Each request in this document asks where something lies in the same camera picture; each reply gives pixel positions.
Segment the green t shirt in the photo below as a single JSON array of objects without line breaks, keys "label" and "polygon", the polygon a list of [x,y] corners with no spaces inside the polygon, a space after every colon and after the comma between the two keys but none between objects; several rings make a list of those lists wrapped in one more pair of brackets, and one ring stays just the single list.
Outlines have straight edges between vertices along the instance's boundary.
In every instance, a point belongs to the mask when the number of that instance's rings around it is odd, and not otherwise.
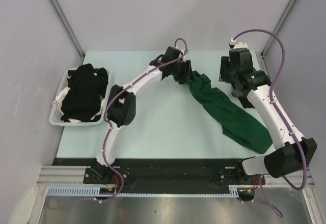
[{"label": "green t shirt", "polygon": [[265,153],[273,144],[267,128],[256,118],[234,104],[219,88],[211,86],[206,74],[193,71],[188,82],[193,98],[222,126],[225,136],[256,153]]}]

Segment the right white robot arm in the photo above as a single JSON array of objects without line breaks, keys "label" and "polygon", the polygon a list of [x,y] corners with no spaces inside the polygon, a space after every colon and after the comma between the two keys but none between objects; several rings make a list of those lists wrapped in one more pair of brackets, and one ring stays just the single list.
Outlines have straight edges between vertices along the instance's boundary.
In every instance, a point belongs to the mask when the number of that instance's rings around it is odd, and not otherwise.
[{"label": "right white robot arm", "polygon": [[227,57],[221,58],[219,80],[232,86],[232,96],[244,108],[256,109],[275,148],[266,156],[243,160],[235,171],[239,183],[247,184],[257,174],[279,178],[308,167],[317,149],[316,141],[306,138],[291,122],[270,91],[270,78],[253,67],[252,55],[246,47],[234,47]]}]

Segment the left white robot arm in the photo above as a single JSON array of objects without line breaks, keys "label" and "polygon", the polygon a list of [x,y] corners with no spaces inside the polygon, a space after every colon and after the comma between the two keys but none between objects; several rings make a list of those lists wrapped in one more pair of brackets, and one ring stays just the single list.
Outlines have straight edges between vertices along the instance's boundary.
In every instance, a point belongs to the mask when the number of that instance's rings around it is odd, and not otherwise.
[{"label": "left white robot arm", "polygon": [[175,45],[169,46],[164,54],[152,60],[146,70],[134,80],[123,86],[114,85],[111,88],[104,118],[107,122],[107,133],[96,157],[96,163],[91,166],[95,178],[101,183],[107,183],[112,179],[113,171],[110,166],[115,161],[117,136],[136,116],[137,95],[168,76],[173,76],[179,83],[194,80],[191,61],[185,59],[187,53],[187,47],[179,49]]}]

